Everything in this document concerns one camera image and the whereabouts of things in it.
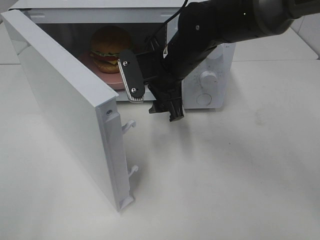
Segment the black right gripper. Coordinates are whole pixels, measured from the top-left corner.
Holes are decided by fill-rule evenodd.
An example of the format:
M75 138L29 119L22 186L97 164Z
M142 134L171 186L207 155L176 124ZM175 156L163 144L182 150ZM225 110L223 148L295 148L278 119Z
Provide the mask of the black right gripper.
M157 49L136 55L136 98L145 94L148 86L156 100L148 110L150 114L169 112L169 121L184 117L182 83L170 70L166 61L170 58L167 49Z

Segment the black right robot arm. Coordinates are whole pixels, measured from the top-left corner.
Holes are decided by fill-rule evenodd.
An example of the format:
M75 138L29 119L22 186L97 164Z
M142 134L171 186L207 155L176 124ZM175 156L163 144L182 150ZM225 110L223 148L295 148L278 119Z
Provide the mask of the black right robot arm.
M207 0L191 2L163 48L138 55L155 100L151 114L184 117L182 80L219 45L283 34L294 20L320 11L317 0Z

